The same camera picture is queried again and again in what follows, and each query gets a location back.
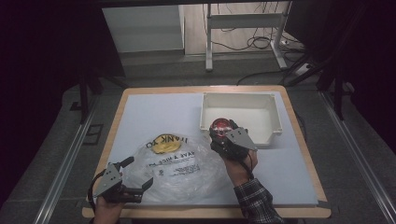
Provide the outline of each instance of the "cable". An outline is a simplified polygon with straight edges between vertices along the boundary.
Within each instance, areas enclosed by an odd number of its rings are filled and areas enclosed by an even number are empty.
[[[204,4],[202,4],[202,12],[203,12],[203,17],[204,17],[204,29],[205,29],[205,33],[207,34],[206,25],[205,25],[205,9],[204,9]],[[211,42],[212,42],[213,44],[220,45],[220,46],[223,46],[224,48],[232,49],[232,50],[244,50],[244,49],[249,49],[249,48],[266,49],[266,48],[268,48],[268,47],[270,46],[270,39],[269,39],[269,38],[264,37],[264,36],[255,37],[254,35],[253,35],[253,37],[251,37],[251,38],[249,38],[249,39],[247,40],[247,46],[246,46],[245,48],[241,48],[241,49],[231,48],[231,47],[229,47],[229,46],[227,46],[227,45],[224,45],[224,44],[221,44],[221,43],[218,43],[218,42],[215,42],[215,41],[211,41]],[[256,41],[263,41],[263,40],[264,40],[264,41],[267,41],[267,45],[266,45],[265,47],[258,47],[258,46],[256,46],[256,44],[255,44]]]
[[[254,179],[254,174],[251,172],[251,169],[248,168],[248,166],[245,164],[244,161],[238,160],[237,158],[235,158],[237,161],[239,161],[239,164],[242,165],[242,167],[244,167],[244,169],[247,171],[247,174],[249,175],[249,179]]]
[[[268,7],[268,12],[270,12],[271,6],[272,6],[272,2],[270,2],[270,6]]]
[[[265,5],[264,5],[263,8],[262,8],[262,13],[265,13],[265,9],[267,8],[267,3],[268,3],[268,2],[265,2]]]
[[[250,168],[253,169],[253,159],[251,159],[250,154],[247,154],[247,155],[250,158]]]
[[[285,72],[285,71],[260,72],[260,73],[249,74],[249,75],[247,75],[247,76],[244,76],[244,77],[240,78],[240,79],[236,82],[236,86],[239,86],[239,83],[240,83],[242,80],[244,80],[244,79],[246,79],[246,78],[248,78],[248,77],[255,77],[255,76],[258,76],[258,75],[275,74],[275,73],[282,73],[282,72]]]
[[[286,47],[284,45],[279,45],[279,48],[283,49],[284,51],[289,51],[289,52],[301,52],[301,53],[305,52],[305,49],[291,49],[291,48],[288,48],[288,47]]]
[[[274,27],[271,27],[271,38],[270,38],[271,40],[273,40],[273,38],[272,38],[272,34],[274,33],[273,30],[274,30]]]
[[[285,86],[285,79],[291,75],[291,73],[301,64],[305,63],[308,61],[310,58],[310,54],[305,53],[303,56],[301,56],[288,70],[288,72],[282,77],[282,79],[279,81],[278,85]]]
[[[299,41],[298,39],[296,39],[295,37],[293,37],[294,38],[294,40],[293,39],[290,39],[290,38],[287,38],[287,37],[285,37],[285,36],[283,36],[283,34],[282,34],[282,37],[283,38],[285,38],[286,40],[289,40],[289,41],[291,41],[291,42],[296,42],[296,43],[301,43],[301,41]]]
[[[301,127],[302,127],[303,130],[304,130],[303,136],[304,136],[304,140],[305,140],[305,142],[306,142],[306,139],[308,138],[308,136],[307,136],[307,131],[306,131],[306,128],[305,128],[305,121],[304,121],[303,117],[301,117],[301,116],[297,113],[297,111],[296,111],[295,109],[293,109],[293,110],[294,110],[294,114],[295,114],[296,117],[297,117],[297,120],[300,121]]]
[[[262,5],[262,2],[260,2],[259,5],[254,9],[253,13],[255,13],[257,8],[259,8],[261,5]]]
[[[96,211],[96,206],[95,206],[95,202],[93,201],[93,185],[95,184],[96,180],[101,177],[103,174],[105,173],[105,170],[103,170],[102,172],[100,172],[99,174],[97,174],[95,176],[95,178],[93,179],[93,181],[91,182],[90,188],[88,189],[88,203],[91,205],[91,208],[93,210],[93,213],[95,213]]]
[[[277,5],[279,4],[279,2],[276,2],[276,7],[275,7],[275,10],[274,10],[274,13],[276,13],[276,9],[277,9]]]
[[[228,8],[228,5],[227,5],[227,3],[225,4],[225,6],[227,7],[227,9],[230,11],[230,13],[231,14],[233,14],[232,12],[231,12],[231,10]],[[219,3],[218,3],[218,13],[219,13],[219,15],[220,15],[220,7],[219,7]],[[231,31],[233,31],[233,30],[235,30],[236,28],[233,28],[233,29],[229,29],[229,30],[223,30],[223,29],[220,29],[222,32],[231,32]]]
[[[288,53],[295,53],[295,52],[292,52],[292,51],[283,52],[283,57],[284,57],[286,60],[288,60],[289,62],[292,62],[292,63],[297,62],[297,60],[293,60],[293,59],[289,58],[289,57],[287,56]]]

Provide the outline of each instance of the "black curtain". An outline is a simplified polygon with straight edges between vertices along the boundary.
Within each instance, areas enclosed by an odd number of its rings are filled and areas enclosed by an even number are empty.
[[[3,203],[47,136],[64,92],[78,84],[78,75],[94,69],[124,74],[99,7],[3,2],[0,28]]]
[[[395,10],[394,1],[371,1],[341,61],[353,104],[396,153]]]

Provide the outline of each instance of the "wires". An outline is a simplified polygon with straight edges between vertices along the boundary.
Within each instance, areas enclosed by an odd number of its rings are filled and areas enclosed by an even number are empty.
[[[282,34],[282,37],[284,38],[284,39],[286,39],[286,40],[289,40],[289,41],[291,41],[291,42],[295,42],[295,43],[301,43],[301,41],[299,41],[298,39],[296,39],[296,38],[294,38],[294,39],[290,39],[290,38],[287,38],[287,37],[285,37],[285,36],[283,36],[283,34]]]
[[[247,155],[250,158],[250,169],[253,169],[253,159],[251,159],[250,154],[247,154]]]
[[[253,13],[255,13],[256,12],[256,10],[260,7],[262,5],[262,2],[260,2],[259,3],[259,5],[256,7],[256,8],[254,8],[254,11],[253,11]]]
[[[205,25],[205,9],[204,9],[204,5],[202,5],[202,12],[203,12],[203,18],[204,18],[204,29],[205,29],[205,33],[207,34],[206,25]],[[230,31],[232,31],[234,29],[235,28],[233,28],[231,30],[226,30],[226,31],[223,31],[223,32],[230,32]],[[235,48],[229,47],[227,45],[224,45],[224,44],[221,44],[221,43],[215,42],[215,41],[211,41],[211,42],[213,44],[223,46],[226,49],[232,49],[232,50],[235,50],[235,51],[244,50],[244,49],[267,49],[270,46],[271,39],[269,39],[268,37],[264,37],[264,36],[255,36],[255,34],[257,33],[258,29],[259,28],[256,28],[256,31],[254,32],[253,37],[251,37],[251,38],[249,38],[247,40],[247,46],[244,47],[244,48],[241,48],[241,49],[235,49]],[[263,47],[259,47],[258,45],[256,45],[256,42],[266,42],[266,45],[263,46]]]
[[[276,7],[275,7],[275,10],[274,10],[274,12],[276,12],[276,9],[277,9],[277,5],[279,4],[279,2],[276,2]]]
[[[304,53],[305,49],[291,49],[288,48],[284,45],[279,45],[279,49],[283,50],[283,51],[287,51],[287,52],[295,52],[295,53]]]
[[[95,206],[95,202],[94,202],[94,200],[93,200],[93,185],[95,184],[96,180],[97,180],[99,177],[102,177],[102,175],[105,173],[105,171],[106,171],[106,170],[103,170],[102,172],[100,172],[99,174],[97,174],[97,175],[95,176],[95,178],[93,179],[93,181],[92,181],[91,184],[90,184],[90,188],[88,189],[88,193],[87,193],[87,196],[88,196],[88,203],[90,203],[91,208],[92,208],[92,210],[93,210],[94,213],[95,213],[95,211],[96,211],[96,206]]]
[[[297,62],[297,60],[293,60],[293,59],[289,58],[289,57],[288,57],[288,53],[294,53],[294,52],[290,52],[290,51],[284,52],[284,53],[283,53],[283,58],[285,58],[285,59],[288,60],[289,62],[293,62],[293,63]]]
[[[285,86],[285,79],[287,77],[289,77],[292,72],[299,67],[300,65],[302,65],[303,63],[307,62],[308,59],[310,58],[310,54],[305,53],[303,56],[301,56],[290,68],[289,70],[284,74],[284,76],[282,77],[282,79],[280,79],[278,85],[281,86]]]
[[[247,171],[247,174],[249,175],[249,179],[254,179],[254,174],[252,173],[252,169],[251,169],[253,167],[253,160],[251,159],[251,157],[250,157],[250,162],[251,162],[250,168],[248,168],[248,166],[245,164],[244,161],[241,161],[236,157],[234,157],[234,158],[236,161],[239,161],[239,164],[241,164],[242,167],[244,167],[244,169]]]
[[[285,71],[276,71],[276,72],[260,72],[260,73],[253,73],[253,74],[249,74],[247,76],[244,76],[242,78],[240,78],[237,82],[236,82],[236,86],[239,86],[239,83],[241,83],[242,80],[248,78],[248,77],[255,77],[255,76],[259,76],[259,75],[266,75],[266,74],[278,74],[278,73],[283,73]]]
[[[232,12],[231,12],[231,10],[230,10],[230,8],[228,7],[228,4],[226,3],[225,4],[225,6],[227,7],[227,9],[230,11],[230,13],[231,14],[233,14]],[[219,6],[219,3],[218,3],[218,13],[220,14],[220,6]],[[223,29],[220,29],[222,32],[231,32],[231,31],[233,31],[233,30],[235,30],[236,28],[233,28],[233,29],[229,29],[229,30],[223,30]]]
[[[305,142],[306,142],[306,139],[308,138],[308,136],[307,136],[307,132],[306,132],[306,128],[305,128],[305,121],[304,121],[303,117],[301,117],[301,116],[297,113],[297,111],[296,111],[295,109],[293,109],[293,110],[294,110],[294,114],[296,115],[297,120],[300,121],[300,127],[301,127],[301,128],[303,129],[303,131],[304,131],[303,136],[304,136],[304,140],[305,140]]]

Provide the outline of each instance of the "plaid sleeve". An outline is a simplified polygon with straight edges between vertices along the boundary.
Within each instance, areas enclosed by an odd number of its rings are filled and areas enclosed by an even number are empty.
[[[233,189],[241,206],[242,214],[249,224],[285,223],[273,207],[273,196],[258,179]]]

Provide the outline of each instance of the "red object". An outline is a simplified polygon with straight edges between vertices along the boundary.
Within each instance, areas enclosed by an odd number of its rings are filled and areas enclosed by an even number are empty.
[[[231,123],[227,119],[215,119],[210,126],[219,137],[225,137],[225,134],[233,130]]]

